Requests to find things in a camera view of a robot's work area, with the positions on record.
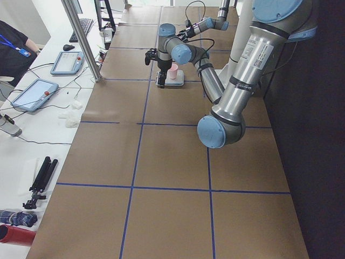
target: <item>blue lanyard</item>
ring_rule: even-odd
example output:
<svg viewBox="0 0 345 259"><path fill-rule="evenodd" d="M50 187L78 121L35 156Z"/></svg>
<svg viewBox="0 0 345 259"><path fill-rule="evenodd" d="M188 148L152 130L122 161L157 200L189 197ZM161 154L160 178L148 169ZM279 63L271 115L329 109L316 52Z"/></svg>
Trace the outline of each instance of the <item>blue lanyard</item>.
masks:
<svg viewBox="0 0 345 259"><path fill-rule="evenodd" d="M3 42L3 41L0 41L0 43L1 44L3 44L3 45L6 45L6 46L9 46L9 47L11 47L11 48L13 48L13 49L17 49L16 48L16 46L14 46L8 39L6 39L4 36L2 36L1 34L0 34L0 38L2 38L5 42Z"/></svg>

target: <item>table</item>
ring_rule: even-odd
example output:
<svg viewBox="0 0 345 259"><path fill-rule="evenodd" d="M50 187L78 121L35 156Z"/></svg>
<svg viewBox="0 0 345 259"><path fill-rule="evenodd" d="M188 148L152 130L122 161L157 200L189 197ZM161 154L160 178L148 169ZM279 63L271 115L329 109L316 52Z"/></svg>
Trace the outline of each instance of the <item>table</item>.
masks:
<svg viewBox="0 0 345 259"><path fill-rule="evenodd" d="M71 25L66 21L66 23L61 25L59 30L53 34L40 55L31 65L31 68L47 63L54 63L58 53L62 51L63 45L69 43L68 40L72 32L73 30ZM97 57L99 51L104 47L103 41L98 32L97 23L94 23L91 31L87 35L87 39L94 57ZM79 43L72 44L75 46L73 51L81 51ZM33 70L34 73L42 79L55 82L59 84L59 87L63 87L55 93L43 105L43 107L51 105L67 107L69 105L68 108L62 109L51 106L37 110L34 113L25 113L20 115L22 112L15 111L9 101L6 101L0 108L0 111L2 114L5 113L10 117L20 115L18 118L15 118L15 122L23 130L20 137L26 140L70 144L73 141L77 128L67 128L65 126L65 119L59 119L59 115L60 113L72 111L78 118L80 118L91 95L94 80L91 71L87 68L88 65L86 61L81 70L75 76L52 76L50 75L51 67L51 65L48 65ZM34 73L28 71L15 89L26 89L37 78ZM76 82L80 86L75 82L67 85L76 77L78 77ZM19 92L13 92L9 96L9 99L13 100L19 94ZM73 103L75 99L82 104L82 108L79 110L73 110L71 108L71 103ZM0 132L1 209L16 212L25 210L22 207L22 203L26 203L27 200L31 199L32 193L29 192L29 187L32 185L35 173L38 173L44 158L46 156L50 156L52 160L59 160L51 181L46 188L47 199L38 201L38 208L33 210L33 212L38 216L38 222L31 228L23 228L33 231L36 231L39 228L45 208L50 200L51 193L55 187L55 183L69 149L70 145L28 143L22 139L13 138L4 132ZM29 249L30 248L28 247L0 244L0 254L2 258L25 258Z"/></svg>
<svg viewBox="0 0 345 259"><path fill-rule="evenodd" d="M182 88L154 84L144 54L160 24L183 28L184 11L123 14L28 259L308 258L262 98L243 112L241 141L208 149L196 124L211 104L193 66L180 66ZM188 9L193 22L202 15ZM203 33L216 40L216 69L229 60L234 9L228 20L227 31Z"/></svg>

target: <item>keyboard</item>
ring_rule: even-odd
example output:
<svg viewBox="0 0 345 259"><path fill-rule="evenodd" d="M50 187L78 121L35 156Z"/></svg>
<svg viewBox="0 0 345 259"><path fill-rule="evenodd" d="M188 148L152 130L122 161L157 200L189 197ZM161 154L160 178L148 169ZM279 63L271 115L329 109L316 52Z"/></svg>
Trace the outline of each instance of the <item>keyboard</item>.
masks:
<svg viewBox="0 0 345 259"><path fill-rule="evenodd" d="M79 19L79 21L82 30L84 31L86 36L92 27L93 20L89 18L81 18ZM77 35L75 35L75 32L72 33L69 42L78 42Z"/></svg>

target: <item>sticker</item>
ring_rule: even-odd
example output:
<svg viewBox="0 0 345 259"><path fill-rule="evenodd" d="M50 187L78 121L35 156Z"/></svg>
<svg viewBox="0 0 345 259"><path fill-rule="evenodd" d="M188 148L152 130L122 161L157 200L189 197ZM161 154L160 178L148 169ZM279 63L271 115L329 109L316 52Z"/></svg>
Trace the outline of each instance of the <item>sticker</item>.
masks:
<svg viewBox="0 0 345 259"><path fill-rule="evenodd" d="M249 39L241 58L252 67L262 70L270 57L273 46L255 39Z"/></svg>
<svg viewBox="0 0 345 259"><path fill-rule="evenodd" d="M237 89L241 89L248 92L254 92L255 85L247 84L233 76L230 78L229 82L232 83Z"/></svg>
<svg viewBox="0 0 345 259"><path fill-rule="evenodd" d="M29 57L31 55L29 51L26 51L24 49L20 49L19 53L26 57Z"/></svg>

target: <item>blue joint cap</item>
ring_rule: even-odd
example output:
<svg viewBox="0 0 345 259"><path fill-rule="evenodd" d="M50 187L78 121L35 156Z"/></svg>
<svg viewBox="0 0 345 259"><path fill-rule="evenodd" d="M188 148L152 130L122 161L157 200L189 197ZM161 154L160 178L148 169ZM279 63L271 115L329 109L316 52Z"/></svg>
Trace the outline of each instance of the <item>blue joint cap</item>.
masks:
<svg viewBox="0 0 345 259"><path fill-rule="evenodd" d="M197 127L199 139L206 147L221 148L225 145L226 135L223 125L213 116L202 118Z"/></svg>
<svg viewBox="0 0 345 259"><path fill-rule="evenodd" d="M229 22L228 21L225 21L222 28L221 28L221 31L226 31L227 30L227 27L229 27Z"/></svg>
<svg viewBox="0 0 345 259"><path fill-rule="evenodd" d="M163 37L172 36L175 35L175 33L176 28L170 23L163 23L158 30L158 35Z"/></svg>
<svg viewBox="0 0 345 259"><path fill-rule="evenodd" d="M291 34L287 42L300 42L302 40L311 39L315 36L317 28L318 27L316 26L306 31L301 31L301 32Z"/></svg>
<svg viewBox="0 0 345 259"><path fill-rule="evenodd" d="M206 19L206 26L209 29L213 29L215 27L215 23L214 23L214 21L212 20L211 17Z"/></svg>
<svg viewBox="0 0 345 259"><path fill-rule="evenodd" d="M171 56L180 65L187 64L192 58L192 52L184 44L176 45L171 52Z"/></svg>
<svg viewBox="0 0 345 259"><path fill-rule="evenodd" d="M290 16L303 0L254 0L254 17L262 23L275 23Z"/></svg>

